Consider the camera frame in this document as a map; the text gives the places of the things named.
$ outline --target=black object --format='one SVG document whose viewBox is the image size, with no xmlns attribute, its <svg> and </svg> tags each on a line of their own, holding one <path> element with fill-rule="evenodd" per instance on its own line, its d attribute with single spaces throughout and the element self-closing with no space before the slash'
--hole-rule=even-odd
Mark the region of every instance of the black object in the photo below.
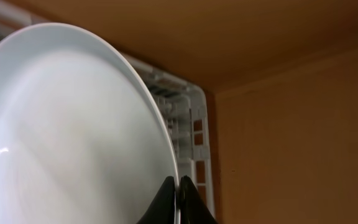
<svg viewBox="0 0 358 224">
<path fill-rule="evenodd" d="M 175 220 L 175 181 L 165 178 L 152 203 L 137 224 L 171 224 Z"/>
<path fill-rule="evenodd" d="M 217 224 L 188 176 L 180 180 L 180 193 L 177 199 L 180 224 Z M 172 224 L 174 219 L 175 181 L 173 177 L 167 177 L 149 209 L 137 224 Z"/>
<path fill-rule="evenodd" d="M 181 224 L 217 224 L 188 176 L 180 180 L 179 203 Z"/>
</svg>

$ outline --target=dish rack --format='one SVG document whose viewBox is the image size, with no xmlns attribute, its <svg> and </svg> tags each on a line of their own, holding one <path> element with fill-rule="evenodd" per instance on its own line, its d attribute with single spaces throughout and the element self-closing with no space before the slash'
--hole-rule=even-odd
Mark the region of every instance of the dish rack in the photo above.
<svg viewBox="0 0 358 224">
<path fill-rule="evenodd" d="M 0 1 L 0 41 L 17 29 L 48 22 Z M 181 78 L 123 54 L 151 92 L 170 134 L 179 177 L 187 175 L 214 216 L 208 117 L 204 91 Z"/>
</svg>

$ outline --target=cabinet ceiling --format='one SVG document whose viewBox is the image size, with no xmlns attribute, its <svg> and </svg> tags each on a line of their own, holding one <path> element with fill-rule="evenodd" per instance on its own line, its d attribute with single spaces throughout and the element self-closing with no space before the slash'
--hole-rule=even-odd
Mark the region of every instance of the cabinet ceiling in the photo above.
<svg viewBox="0 0 358 224">
<path fill-rule="evenodd" d="M 355 0 L 8 0 L 218 91 L 358 34 Z"/>
</svg>

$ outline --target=brown wooden surface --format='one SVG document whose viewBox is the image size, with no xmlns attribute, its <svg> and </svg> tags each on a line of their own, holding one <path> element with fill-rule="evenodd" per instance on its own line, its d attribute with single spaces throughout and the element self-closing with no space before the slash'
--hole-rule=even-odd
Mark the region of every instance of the brown wooden surface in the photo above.
<svg viewBox="0 0 358 224">
<path fill-rule="evenodd" d="M 205 184 L 205 162 L 197 161 L 196 162 L 196 171 L 197 171 L 197 183 Z"/>
<path fill-rule="evenodd" d="M 209 91 L 358 34 L 355 0 L 8 0 Z"/>
<path fill-rule="evenodd" d="M 218 97 L 225 223 L 358 223 L 358 57 L 346 57 Z"/>
</svg>

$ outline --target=white plate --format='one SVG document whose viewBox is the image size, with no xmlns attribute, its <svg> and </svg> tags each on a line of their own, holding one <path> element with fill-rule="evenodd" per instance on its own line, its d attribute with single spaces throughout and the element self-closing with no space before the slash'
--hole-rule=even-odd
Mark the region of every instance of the white plate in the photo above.
<svg viewBox="0 0 358 224">
<path fill-rule="evenodd" d="M 166 176 L 169 135 L 128 62 L 66 24 L 0 43 L 0 223 L 136 223 Z"/>
</svg>

